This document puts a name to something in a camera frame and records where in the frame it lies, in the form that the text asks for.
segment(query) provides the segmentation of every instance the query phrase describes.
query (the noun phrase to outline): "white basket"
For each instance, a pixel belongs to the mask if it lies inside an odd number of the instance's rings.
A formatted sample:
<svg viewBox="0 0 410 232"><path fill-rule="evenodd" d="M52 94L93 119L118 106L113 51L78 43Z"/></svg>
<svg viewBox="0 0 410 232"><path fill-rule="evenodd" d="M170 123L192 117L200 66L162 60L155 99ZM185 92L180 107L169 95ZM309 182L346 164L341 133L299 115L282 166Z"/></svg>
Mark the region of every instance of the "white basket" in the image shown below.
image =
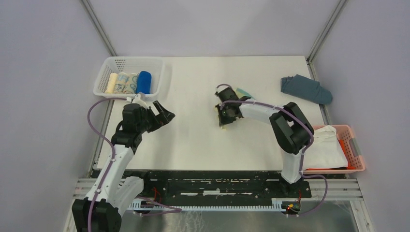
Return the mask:
<svg viewBox="0 0 410 232"><path fill-rule="evenodd" d="M101 66L97 80L94 83L94 94L106 98L126 98L135 94L104 93L107 89L108 79L111 73L124 72L127 74L147 71L151 74L151 94L146 94L144 100L155 101L160 92L162 77L164 76L165 64L162 58L157 57L108 57Z"/></svg>

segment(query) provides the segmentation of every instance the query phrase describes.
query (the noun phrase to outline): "white table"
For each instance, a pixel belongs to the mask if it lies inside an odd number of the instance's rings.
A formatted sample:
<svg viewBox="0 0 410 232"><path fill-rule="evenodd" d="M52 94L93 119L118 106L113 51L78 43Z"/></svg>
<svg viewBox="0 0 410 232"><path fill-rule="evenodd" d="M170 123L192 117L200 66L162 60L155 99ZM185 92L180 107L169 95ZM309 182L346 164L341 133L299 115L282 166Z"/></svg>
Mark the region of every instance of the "white table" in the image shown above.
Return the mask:
<svg viewBox="0 0 410 232"><path fill-rule="evenodd" d="M164 85L161 90L159 102L176 117L159 130L143 134L127 169L281 170L281 149L270 125L242 118L225 126L225 130L219 127L214 110L219 100L214 93L220 83L242 88L261 102L295 102L312 125L323 124L317 104L280 91L282 77L310 77L303 56L164 60L172 67L172 76L168 88ZM115 101L105 134L109 139L122 120L122 108L127 103ZM98 169L110 153L109 145L104 143Z"/></svg>

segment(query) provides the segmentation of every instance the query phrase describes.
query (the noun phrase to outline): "pink plastic basket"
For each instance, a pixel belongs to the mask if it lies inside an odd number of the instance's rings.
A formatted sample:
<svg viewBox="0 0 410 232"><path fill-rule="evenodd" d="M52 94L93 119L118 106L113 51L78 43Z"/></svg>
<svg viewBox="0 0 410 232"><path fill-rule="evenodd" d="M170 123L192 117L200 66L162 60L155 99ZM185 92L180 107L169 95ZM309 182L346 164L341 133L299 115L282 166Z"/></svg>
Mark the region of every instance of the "pink plastic basket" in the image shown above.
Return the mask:
<svg viewBox="0 0 410 232"><path fill-rule="evenodd" d="M323 126L313 126L315 130L324 127ZM361 172L366 169L363 157L360 154L360 150L356 144L356 139L354 133L348 125L332 125L336 128L337 139L343 140L346 149L346 158L350 166L355 169L348 170L306 170L305 174L349 174L354 172Z"/></svg>

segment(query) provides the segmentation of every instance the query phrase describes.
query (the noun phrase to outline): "wall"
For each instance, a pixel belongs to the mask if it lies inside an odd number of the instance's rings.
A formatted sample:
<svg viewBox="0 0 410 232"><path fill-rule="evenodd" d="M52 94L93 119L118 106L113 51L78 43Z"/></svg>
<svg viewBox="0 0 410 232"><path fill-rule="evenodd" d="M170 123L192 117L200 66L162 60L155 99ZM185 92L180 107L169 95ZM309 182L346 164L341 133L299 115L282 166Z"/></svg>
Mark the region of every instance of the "wall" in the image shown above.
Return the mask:
<svg viewBox="0 0 410 232"><path fill-rule="evenodd" d="M91 0L119 55L306 56L337 0Z"/></svg>
<svg viewBox="0 0 410 232"><path fill-rule="evenodd" d="M61 231L97 141L86 116L109 55L77 0L1 1L0 30L0 231Z"/></svg>
<svg viewBox="0 0 410 232"><path fill-rule="evenodd" d="M315 61L334 124L353 127L375 229L408 231L410 1L349 1Z"/></svg>

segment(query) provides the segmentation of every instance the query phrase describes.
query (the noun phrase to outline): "blue rolled towel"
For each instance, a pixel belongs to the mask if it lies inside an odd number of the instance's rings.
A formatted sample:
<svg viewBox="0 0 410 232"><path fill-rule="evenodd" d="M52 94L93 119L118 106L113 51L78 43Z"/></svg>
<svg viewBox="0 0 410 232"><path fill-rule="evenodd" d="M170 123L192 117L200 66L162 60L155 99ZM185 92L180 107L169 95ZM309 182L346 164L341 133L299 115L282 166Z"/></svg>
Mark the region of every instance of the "blue rolled towel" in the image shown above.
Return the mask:
<svg viewBox="0 0 410 232"><path fill-rule="evenodd" d="M135 93L149 94L151 90L151 74L146 71L140 72L137 79L137 90Z"/></svg>
<svg viewBox="0 0 410 232"><path fill-rule="evenodd" d="M332 102L332 94L323 88L319 82L307 77L296 75L283 77L280 91L295 97L299 97L316 104L329 104Z"/></svg>

